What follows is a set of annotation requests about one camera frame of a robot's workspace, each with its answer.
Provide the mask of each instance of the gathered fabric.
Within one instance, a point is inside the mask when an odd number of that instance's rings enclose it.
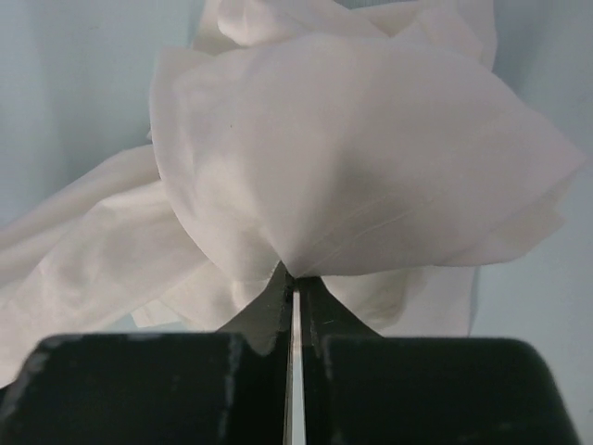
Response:
[[[0,232],[0,385],[41,338],[214,330],[283,262],[384,335],[463,336],[474,268],[560,227],[584,156],[491,73],[491,0],[211,0],[152,144]]]

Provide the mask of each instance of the white cloth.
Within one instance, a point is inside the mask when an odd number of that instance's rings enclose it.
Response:
[[[557,228],[583,162],[495,48],[490,0],[208,2],[158,61],[156,163],[123,152],[0,234],[0,385],[130,311],[215,329],[278,261],[383,333],[467,334],[473,267]]]

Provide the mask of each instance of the light blue background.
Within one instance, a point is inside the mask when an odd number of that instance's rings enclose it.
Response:
[[[352,6],[384,3],[357,0]],[[187,45],[201,0],[0,2],[0,226],[123,148],[145,143],[163,45]],[[498,0],[495,72],[593,154],[593,1]],[[485,267],[473,334],[523,338],[593,443],[593,171],[568,223],[526,258]],[[122,320],[118,329],[129,328]]]

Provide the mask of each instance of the crumpled fabric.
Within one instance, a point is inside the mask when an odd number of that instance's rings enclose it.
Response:
[[[0,385],[129,312],[216,329],[279,261],[382,334],[467,334],[473,268],[556,230],[584,162],[495,52],[491,0],[207,2],[158,58],[153,145],[0,233]]]

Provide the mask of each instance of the white fabric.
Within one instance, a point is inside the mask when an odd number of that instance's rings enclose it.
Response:
[[[278,261],[380,332],[465,335],[473,267],[561,222],[583,157],[489,72],[490,0],[213,0],[193,48],[158,61],[156,163],[123,152],[0,234],[0,385],[130,311],[215,329]]]

